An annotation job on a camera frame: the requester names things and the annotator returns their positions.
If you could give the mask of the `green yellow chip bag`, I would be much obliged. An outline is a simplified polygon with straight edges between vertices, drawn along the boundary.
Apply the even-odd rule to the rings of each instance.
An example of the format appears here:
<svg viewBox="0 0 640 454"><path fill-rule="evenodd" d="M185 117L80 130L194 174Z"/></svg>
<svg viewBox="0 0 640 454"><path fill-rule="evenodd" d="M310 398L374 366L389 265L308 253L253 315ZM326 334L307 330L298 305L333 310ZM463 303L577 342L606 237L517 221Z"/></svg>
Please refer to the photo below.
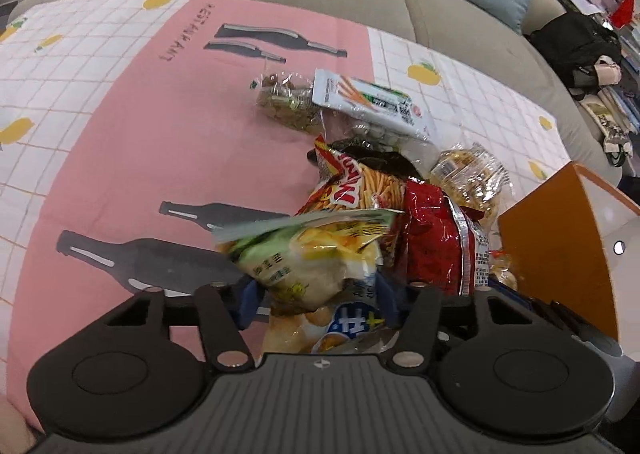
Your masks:
<svg viewBox="0 0 640 454"><path fill-rule="evenodd" d="M390 339L375 275L395 246L393 209L320 210L213 232L217 249L263 284L266 353L380 352Z"/></svg>

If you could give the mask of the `red snack bag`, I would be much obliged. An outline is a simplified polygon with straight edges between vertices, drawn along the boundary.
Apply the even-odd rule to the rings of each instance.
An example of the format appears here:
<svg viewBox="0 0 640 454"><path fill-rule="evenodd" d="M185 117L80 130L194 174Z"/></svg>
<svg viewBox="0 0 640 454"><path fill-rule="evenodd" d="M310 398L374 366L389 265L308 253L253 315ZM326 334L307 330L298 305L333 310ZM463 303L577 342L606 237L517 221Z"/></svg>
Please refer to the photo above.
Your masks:
<svg viewBox="0 0 640 454"><path fill-rule="evenodd" d="M406 182L393 272L405 285L420 283L450 296L470 296L489 284L489 240L484 214L459 206L441 188Z"/></svg>

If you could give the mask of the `clear bag of waffle cookies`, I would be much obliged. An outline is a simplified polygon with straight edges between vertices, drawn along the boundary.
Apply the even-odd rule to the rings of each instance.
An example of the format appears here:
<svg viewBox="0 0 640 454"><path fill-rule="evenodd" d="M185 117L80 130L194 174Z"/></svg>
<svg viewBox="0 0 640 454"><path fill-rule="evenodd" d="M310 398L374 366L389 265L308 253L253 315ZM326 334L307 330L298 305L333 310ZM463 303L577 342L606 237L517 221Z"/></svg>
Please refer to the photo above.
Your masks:
<svg viewBox="0 0 640 454"><path fill-rule="evenodd" d="M428 175L458 206L483 214L480 224L489 228L500 207L512 197L509 171L483 145L442 151Z"/></svg>

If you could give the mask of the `white carrot stick snack pack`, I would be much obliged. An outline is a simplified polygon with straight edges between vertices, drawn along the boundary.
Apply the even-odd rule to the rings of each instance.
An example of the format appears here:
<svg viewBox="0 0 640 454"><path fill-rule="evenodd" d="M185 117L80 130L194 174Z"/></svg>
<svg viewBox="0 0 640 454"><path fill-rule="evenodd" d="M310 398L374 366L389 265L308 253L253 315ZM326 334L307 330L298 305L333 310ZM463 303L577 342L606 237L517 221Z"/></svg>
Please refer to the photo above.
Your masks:
<svg viewBox="0 0 640 454"><path fill-rule="evenodd" d="M438 140L431 115L404 92L317 68L311 99L320 107L401 136L432 143Z"/></svg>

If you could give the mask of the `clear bag of brown nuts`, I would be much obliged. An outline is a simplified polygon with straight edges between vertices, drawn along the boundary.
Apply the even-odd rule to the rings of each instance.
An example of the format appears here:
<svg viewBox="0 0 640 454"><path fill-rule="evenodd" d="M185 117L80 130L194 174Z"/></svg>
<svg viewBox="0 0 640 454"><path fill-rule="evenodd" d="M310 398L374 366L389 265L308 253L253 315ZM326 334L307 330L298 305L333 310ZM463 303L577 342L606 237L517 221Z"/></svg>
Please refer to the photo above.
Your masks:
<svg viewBox="0 0 640 454"><path fill-rule="evenodd" d="M322 131L320 108L312 102L314 81L299 73L265 73L250 83L256 104L281 125L318 136Z"/></svg>

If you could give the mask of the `orange stick snack bag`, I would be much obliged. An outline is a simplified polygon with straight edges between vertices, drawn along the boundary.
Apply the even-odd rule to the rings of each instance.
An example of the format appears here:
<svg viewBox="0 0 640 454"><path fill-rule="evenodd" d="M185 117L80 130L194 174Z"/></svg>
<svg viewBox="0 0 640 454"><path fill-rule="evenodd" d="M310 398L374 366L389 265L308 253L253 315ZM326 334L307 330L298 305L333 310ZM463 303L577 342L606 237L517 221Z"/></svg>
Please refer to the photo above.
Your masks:
<svg viewBox="0 0 640 454"><path fill-rule="evenodd" d="M297 214L320 210L393 209L404 206L405 181L375 170L344 152L314 140L320 182Z"/></svg>

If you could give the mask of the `dark seaweed snack packet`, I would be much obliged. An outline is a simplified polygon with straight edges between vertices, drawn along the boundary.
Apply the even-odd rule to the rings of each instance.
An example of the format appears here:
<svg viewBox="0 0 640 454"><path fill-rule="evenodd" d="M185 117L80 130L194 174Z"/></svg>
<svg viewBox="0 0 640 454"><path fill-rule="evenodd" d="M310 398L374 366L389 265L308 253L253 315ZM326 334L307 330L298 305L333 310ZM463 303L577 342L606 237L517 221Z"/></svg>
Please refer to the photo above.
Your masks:
<svg viewBox="0 0 640 454"><path fill-rule="evenodd" d="M307 160L318 168L322 181L346 177L356 165L402 180L423 180L416 166L398 151L383 151L379 146L358 138L331 143L318 138L314 141L314 148L307 152Z"/></svg>

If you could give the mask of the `orange white storage box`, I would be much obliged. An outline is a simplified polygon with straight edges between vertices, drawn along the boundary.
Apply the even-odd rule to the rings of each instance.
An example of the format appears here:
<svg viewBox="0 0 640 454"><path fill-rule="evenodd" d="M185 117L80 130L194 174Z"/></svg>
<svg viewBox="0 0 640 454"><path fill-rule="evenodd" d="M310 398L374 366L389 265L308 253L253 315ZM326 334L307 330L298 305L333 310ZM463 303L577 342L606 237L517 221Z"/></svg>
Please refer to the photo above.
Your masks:
<svg viewBox="0 0 640 454"><path fill-rule="evenodd" d="M556 301L639 357L639 206L570 162L498 218L518 289Z"/></svg>

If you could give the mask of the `black bag on sofa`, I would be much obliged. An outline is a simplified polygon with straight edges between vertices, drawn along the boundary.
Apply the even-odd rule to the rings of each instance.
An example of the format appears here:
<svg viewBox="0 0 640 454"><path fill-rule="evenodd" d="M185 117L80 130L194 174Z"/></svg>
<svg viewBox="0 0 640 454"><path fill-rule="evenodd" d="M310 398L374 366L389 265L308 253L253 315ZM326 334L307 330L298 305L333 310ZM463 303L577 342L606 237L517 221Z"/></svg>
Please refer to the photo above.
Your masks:
<svg viewBox="0 0 640 454"><path fill-rule="evenodd" d="M598 90L622 80L622 47L611 29L566 12L528 36L567 89Z"/></svg>

